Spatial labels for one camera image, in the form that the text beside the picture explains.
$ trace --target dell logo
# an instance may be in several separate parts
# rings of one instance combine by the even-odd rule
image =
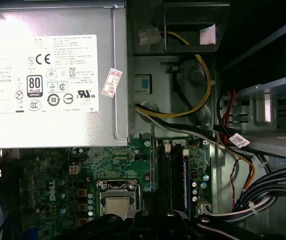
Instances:
[[[56,197],[55,197],[55,180],[50,181],[49,183],[49,200],[52,201],[56,201]]]

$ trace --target black plastic bracket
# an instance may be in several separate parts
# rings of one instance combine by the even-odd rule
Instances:
[[[218,50],[230,10],[228,0],[165,0],[165,49],[170,53],[211,53]],[[216,26],[216,43],[200,45],[200,30]],[[175,32],[190,45],[177,43],[167,32]]]

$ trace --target white wire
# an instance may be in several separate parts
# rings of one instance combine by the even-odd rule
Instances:
[[[209,141],[211,143],[214,143],[214,144],[217,144],[217,145],[220,145],[218,142],[215,142],[213,140],[210,140],[209,138],[207,138],[206,136],[198,133],[198,132],[194,132],[194,131],[188,131],[188,130],[180,130],[180,129],[175,129],[175,128],[171,128],[171,127],[167,127],[167,126],[163,126],[161,125],[159,122],[155,121],[154,119],[152,119],[149,115],[147,114],[144,114],[143,112],[141,112],[140,110],[136,109],[136,111],[138,111],[140,114],[144,115],[145,117],[147,117],[150,121],[152,121],[154,124],[156,124],[157,126],[159,126],[160,128],[162,129],[165,129],[165,130],[170,130],[172,132],[177,132],[177,133],[187,133],[187,134],[192,134],[194,136],[197,136],[201,139],[204,139],[206,141]]]
[[[268,209],[275,201],[276,201],[276,197],[273,198],[273,200],[268,203],[266,206],[262,207],[261,209],[258,209],[257,212],[262,212],[264,211],[265,209]],[[229,223],[232,223],[232,222],[238,222],[238,221],[242,221],[246,218],[249,218],[251,217],[252,215],[254,215],[253,212],[249,212],[248,214],[244,215],[244,216],[240,216],[238,218],[234,218],[234,219],[227,219],[226,221],[229,222]]]
[[[269,201],[269,199],[271,199],[271,197],[266,197],[264,198],[259,204],[255,205],[255,209],[259,208],[260,206],[264,205],[265,203],[267,203]],[[230,212],[230,213],[211,213],[209,211],[207,211],[206,208],[203,209],[203,212],[206,213],[207,215],[211,215],[211,216],[215,216],[215,217],[226,217],[226,216],[233,216],[233,215],[238,215],[238,214],[246,214],[248,212],[252,212],[251,208],[248,208],[246,210],[242,210],[242,211],[236,211],[236,212]]]

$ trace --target power supply unit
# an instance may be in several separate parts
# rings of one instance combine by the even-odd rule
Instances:
[[[124,146],[124,1],[0,3],[0,148]]]

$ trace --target red sticker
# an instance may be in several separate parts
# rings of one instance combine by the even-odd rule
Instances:
[[[122,73],[123,72],[119,70],[111,68],[107,76],[105,85],[103,87],[102,94],[109,96],[111,98],[115,96],[115,91],[119,83],[119,80],[122,77]]]

